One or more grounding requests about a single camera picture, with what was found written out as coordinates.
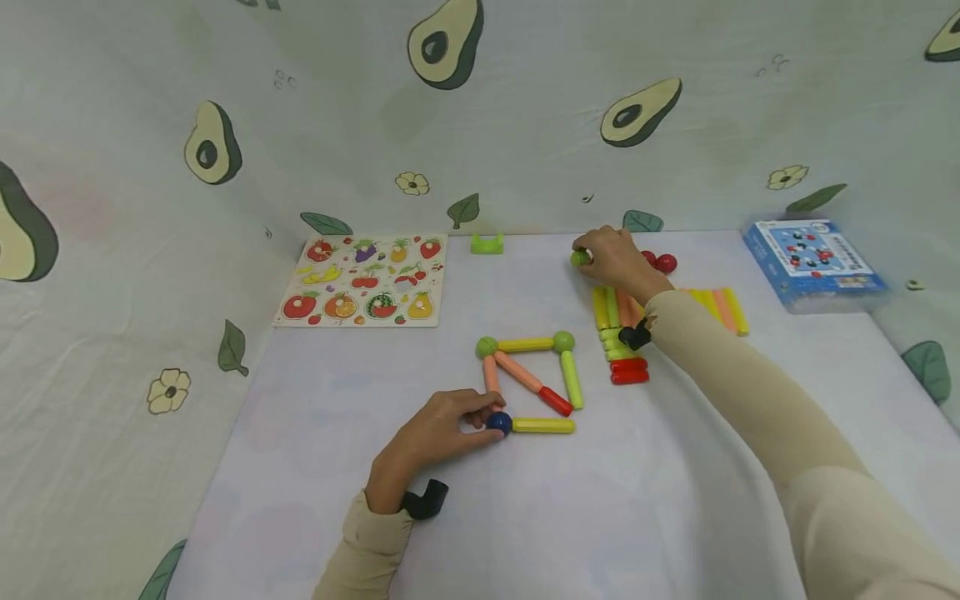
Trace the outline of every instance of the beige long sleeve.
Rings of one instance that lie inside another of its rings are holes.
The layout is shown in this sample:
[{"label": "beige long sleeve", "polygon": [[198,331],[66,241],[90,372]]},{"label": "beige long sleeve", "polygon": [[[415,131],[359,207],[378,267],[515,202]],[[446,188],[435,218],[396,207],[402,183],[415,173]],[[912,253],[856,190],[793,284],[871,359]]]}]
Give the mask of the beige long sleeve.
[{"label": "beige long sleeve", "polygon": [[811,600],[960,598],[960,576],[803,388],[687,294],[646,308],[657,347],[773,480]]}]

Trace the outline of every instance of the adult hand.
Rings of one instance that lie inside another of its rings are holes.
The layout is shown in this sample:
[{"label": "adult hand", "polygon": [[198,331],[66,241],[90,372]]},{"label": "adult hand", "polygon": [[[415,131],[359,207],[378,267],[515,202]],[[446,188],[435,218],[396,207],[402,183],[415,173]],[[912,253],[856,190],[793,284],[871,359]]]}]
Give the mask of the adult hand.
[{"label": "adult hand", "polygon": [[432,395],[373,461],[367,482],[370,510],[396,513],[403,493],[421,469],[502,440],[498,429],[463,433],[460,421],[466,418],[479,428],[494,406],[506,405],[497,392],[454,390]]},{"label": "adult hand", "polygon": [[593,262],[578,267],[581,273],[625,291],[644,306],[660,292],[674,289],[669,279],[647,262],[626,229],[609,225],[592,229],[574,240],[573,250],[580,249],[593,255]]}]

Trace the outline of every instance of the green plastic clip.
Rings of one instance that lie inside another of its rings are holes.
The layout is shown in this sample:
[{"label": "green plastic clip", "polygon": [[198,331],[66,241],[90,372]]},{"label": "green plastic clip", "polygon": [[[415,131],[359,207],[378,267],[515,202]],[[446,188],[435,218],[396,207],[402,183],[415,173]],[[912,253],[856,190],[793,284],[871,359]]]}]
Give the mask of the green plastic clip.
[{"label": "green plastic clip", "polygon": [[502,254],[503,253],[503,233],[497,233],[496,237],[489,240],[482,240],[476,233],[470,241],[471,254]]}]

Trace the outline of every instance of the green leaf print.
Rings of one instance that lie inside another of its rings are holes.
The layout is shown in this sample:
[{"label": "green leaf print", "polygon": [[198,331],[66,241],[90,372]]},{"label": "green leaf print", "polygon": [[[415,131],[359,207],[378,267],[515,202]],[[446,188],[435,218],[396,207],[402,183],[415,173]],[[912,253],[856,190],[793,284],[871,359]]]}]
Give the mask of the green leaf print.
[{"label": "green leaf print", "polygon": [[220,352],[217,354],[217,364],[223,372],[240,371],[246,377],[250,370],[244,367],[244,354],[247,353],[247,336],[229,319],[224,324],[224,338],[220,341]]},{"label": "green leaf print", "polygon": [[642,210],[628,210],[623,213],[623,228],[631,233],[660,231],[663,229],[663,219]]},{"label": "green leaf print", "polygon": [[446,216],[453,219],[453,228],[459,229],[462,223],[469,223],[480,216],[480,194],[470,194],[461,201],[450,205]]},{"label": "green leaf print", "polygon": [[177,563],[180,561],[180,554],[183,553],[183,547],[185,545],[186,540],[180,540],[164,555],[163,560],[156,566],[154,574],[150,577],[150,581],[147,582],[143,591],[140,592],[138,600],[164,600],[167,597],[167,588],[170,586],[170,580],[174,576],[174,569],[177,568]]},{"label": "green leaf print", "polygon": [[920,342],[900,357],[937,406],[950,397],[950,371],[944,347],[938,342]]},{"label": "green leaf print", "polygon": [[300,218],[321,235],[352,235],[353,229],[335,217],[317,214],[316,212],[302,212]]},{"label": "green leaf print", "polygon": [[843,191],[847,187],[845,183],[837,183],[836,185],[828,185],[822,190],[813,192],[806,198],[797,200],[786,208],[787,212],[813,212],[817,208],[820,208],[824,204],[833,200],[833,197]]}]

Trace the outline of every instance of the blue box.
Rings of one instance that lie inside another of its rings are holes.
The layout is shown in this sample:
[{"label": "blue box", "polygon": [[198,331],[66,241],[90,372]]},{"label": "blue box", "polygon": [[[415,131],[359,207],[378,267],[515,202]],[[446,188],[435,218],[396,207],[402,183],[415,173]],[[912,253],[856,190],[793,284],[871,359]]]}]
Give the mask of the blue box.
[{"label": "blue box", "polygon": [[756,221],[743,241],[788,311],[874,310],[889,290],[829,219]]}]

